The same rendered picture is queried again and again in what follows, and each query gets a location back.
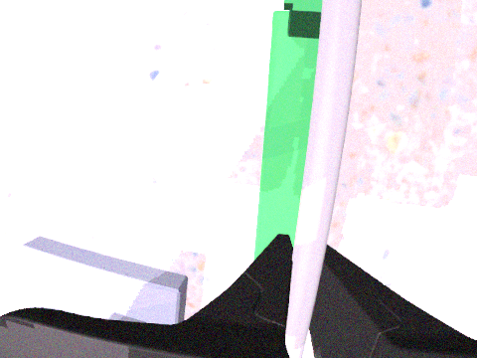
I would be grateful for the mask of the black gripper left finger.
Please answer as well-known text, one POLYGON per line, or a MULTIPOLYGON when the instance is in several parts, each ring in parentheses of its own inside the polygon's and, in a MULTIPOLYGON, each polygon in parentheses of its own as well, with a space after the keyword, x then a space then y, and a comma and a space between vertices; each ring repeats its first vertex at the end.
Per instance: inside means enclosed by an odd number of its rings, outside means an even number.
POLYGON ((180 323, 126 322, 51 307, 0 315, 0 358, 291 358, 293 243, 277 234, 231 286, 180 323))

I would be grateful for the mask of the white tapered pin with red cap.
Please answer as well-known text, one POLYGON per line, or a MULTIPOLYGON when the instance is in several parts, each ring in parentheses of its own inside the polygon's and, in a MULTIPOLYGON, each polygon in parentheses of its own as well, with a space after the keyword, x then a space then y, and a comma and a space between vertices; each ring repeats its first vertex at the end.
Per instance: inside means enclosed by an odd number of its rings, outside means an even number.
POLYGON ((357 62, 362 0, 323 0, 285 345, 302 358, 326 256, 357 62))

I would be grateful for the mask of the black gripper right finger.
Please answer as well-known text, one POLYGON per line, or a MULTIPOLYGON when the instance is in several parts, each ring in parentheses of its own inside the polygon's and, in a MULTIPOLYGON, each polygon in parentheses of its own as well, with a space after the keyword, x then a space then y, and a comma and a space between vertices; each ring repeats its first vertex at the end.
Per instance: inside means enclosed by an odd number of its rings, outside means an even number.
POLYGON ((327 244, 309 325, 314 358, 477 358, 453 329, 327 244))

